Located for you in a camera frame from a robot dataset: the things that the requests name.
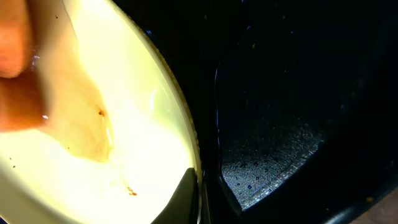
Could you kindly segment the yellow plate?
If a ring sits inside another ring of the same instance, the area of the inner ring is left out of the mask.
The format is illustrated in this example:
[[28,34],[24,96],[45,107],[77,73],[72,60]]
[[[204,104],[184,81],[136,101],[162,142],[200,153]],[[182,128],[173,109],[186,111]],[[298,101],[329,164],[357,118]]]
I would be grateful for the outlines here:
[[195,127],[171,69],[112,1],[60,1],[77,57],[111,123],[106,162],[71,155],[36,129],[1,134],[7,223],[152,223],[188,168],[201,168]]

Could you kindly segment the green yellow sponge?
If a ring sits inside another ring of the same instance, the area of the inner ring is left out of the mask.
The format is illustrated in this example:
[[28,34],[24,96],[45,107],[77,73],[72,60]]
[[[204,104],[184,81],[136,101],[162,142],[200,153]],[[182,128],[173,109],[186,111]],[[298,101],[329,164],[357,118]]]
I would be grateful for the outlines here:
[[112,150],[105,103],[60,1],[1,2],[1,131],[26,129],[79,158],[106,162]]

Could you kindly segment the black round tray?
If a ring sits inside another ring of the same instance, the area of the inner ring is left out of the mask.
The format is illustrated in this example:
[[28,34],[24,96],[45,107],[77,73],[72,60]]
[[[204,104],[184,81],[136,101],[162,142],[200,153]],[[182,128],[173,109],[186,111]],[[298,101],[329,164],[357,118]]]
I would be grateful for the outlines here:
[[397,2],[118,1],[180,85],[202,223],[397,222]]

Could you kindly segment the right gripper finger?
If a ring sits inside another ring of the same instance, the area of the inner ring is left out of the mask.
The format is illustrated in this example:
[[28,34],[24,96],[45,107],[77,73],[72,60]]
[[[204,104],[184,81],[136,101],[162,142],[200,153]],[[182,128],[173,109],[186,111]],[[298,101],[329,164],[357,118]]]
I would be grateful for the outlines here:
[[188,168],[166,207],[152,224],[197,224],[198,182],[194,168]]

